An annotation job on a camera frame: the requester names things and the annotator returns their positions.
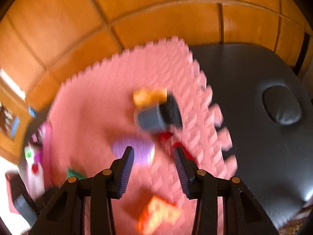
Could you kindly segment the purple plastic cup toy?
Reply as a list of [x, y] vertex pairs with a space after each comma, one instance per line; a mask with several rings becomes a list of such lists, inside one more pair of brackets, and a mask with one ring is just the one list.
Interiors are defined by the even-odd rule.
[[43, 162], [43, 150], [42, 149], [35, 149], [33, 159], [35, 163], [42, 164]]

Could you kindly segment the small yellow orange object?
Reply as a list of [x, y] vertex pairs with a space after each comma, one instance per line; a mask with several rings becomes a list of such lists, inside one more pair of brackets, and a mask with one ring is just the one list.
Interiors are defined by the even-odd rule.
[[133, 102], [137, 108], [144, 108], [156, 103], [164, 103], [166, 101], [167, 89], [141, 88], [133, 93]]

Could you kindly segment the purple oval soap case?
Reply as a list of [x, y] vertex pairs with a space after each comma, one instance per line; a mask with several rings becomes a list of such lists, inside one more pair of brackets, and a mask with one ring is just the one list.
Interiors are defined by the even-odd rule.
[[152, 140], [138, 136], [116, 138], [111, 149], [115, 157], [121, 158], [128, 146], [134, 149], [134, 165], [150, 166], [154, 160], [156, 147]]

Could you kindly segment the pink foam puzzle mat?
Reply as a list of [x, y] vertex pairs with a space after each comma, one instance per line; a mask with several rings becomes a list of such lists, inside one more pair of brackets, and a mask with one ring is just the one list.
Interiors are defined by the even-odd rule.
[[[198, 62], [183, 40], [173, 37], [125, 50], [73, 75], [61, 87], [51, 106], [51, 180], [61, 185], [67, 168], [88, 176], [110, 167], [115, 159], [111, 142], [125, 135], [149, 137], [134, 121], [133, 93], [141, 88], [165, 88], [178, 103], [183, 129], [175, 129], [198, 166], [220, 178], [237, 170], [224, 113], [211, 103], [213, 92]], [[156, 146], [153, 163], [135, 165], [125, 194], [113, 201], [117, 234], [138, 234], [137, 219], [145, 204], [159, 196], [178, 205], [175, 224], [162, 223], [156, 234], [191, 234], [196, 202], [182, 192], [173, 159]]]

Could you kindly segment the black leather massage table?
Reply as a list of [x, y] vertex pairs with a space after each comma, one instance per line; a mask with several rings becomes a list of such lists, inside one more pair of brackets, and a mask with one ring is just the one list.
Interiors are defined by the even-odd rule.
[[[235, 155], [236, 175], [260, 202], [276, 228], [288, 223], [312, 196], [312, 103], [297, 76], [272, 50], [252, 44], [191, 47], [220, 106]], [[275, 123], [263, 95], [285, 87], [296, 97], [300, 118]]]

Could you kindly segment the grey cylinder with black cap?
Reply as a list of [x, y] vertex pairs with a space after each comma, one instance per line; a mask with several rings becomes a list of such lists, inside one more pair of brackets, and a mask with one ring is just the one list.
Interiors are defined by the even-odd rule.
[[181, 112], [173, 94], [169, 94], [165, 102], [134, 112], [134, 122], [140, 130], [153, 134], [167, 132], [171, 127], [183, 128]]

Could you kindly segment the wicker chair seat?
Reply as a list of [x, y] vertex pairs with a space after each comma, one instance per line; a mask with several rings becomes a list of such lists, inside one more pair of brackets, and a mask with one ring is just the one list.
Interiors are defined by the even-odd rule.
[[295, 217], [278, 229], [281, 235], [295, 235], [305, 225], [309, 219], [309, 214], [312, 211], [312, 205], [303, 208]]

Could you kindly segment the teal plastic toy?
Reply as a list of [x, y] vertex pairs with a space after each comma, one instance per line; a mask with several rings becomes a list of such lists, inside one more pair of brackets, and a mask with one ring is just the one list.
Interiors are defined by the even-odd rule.
[[66, 169], [66, 178], [68, 179], [70, 177], [77, 177], [77, 179], [79, 179], [79, 180], [86, 178], [86, 176], [79, 173], [78, 171], [71, 169], [71, 168], [67, 168]]

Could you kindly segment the red cylindrical bottle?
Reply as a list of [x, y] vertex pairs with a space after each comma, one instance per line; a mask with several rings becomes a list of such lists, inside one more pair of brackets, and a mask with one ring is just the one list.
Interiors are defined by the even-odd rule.
[[163, 132], [158, 135], [158, 141], [162, 147], [164, 147], [165, 152], [168, 156], [174, 157], [174, 150], [177, 147], [181, 147], [186, 158], [189, 160], [196, 161], [191, 155], [187, 147], [172, 133], [172, 132]]

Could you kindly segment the wooden cabinet wall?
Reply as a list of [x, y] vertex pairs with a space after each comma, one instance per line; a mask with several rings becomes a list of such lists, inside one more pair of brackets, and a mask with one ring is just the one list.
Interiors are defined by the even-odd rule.
[[305, 77], [312, 12], [297, 0], [1, 0], [1, 69], [37, 111], [96, 61], [173, 36], [263, 46]]

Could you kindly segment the orange block cube toy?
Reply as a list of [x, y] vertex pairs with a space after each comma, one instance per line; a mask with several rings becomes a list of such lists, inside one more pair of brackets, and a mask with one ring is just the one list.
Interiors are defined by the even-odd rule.
[[152, 196], [138, 219], [141, 234], [152, 234], [163, 222], [174, 225], [180, 218], [181, 208], [157, 196]]

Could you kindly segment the pink white cardboard box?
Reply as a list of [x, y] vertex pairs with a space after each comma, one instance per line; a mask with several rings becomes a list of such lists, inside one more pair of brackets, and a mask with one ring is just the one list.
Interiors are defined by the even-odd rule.
[[52, 187], [51, 180], [51, 141], [52, 126], [44, 122], [37, 131], [31, 135], [27, 146], [24, 148], [26, 160], [26, 184], [33, 200]]

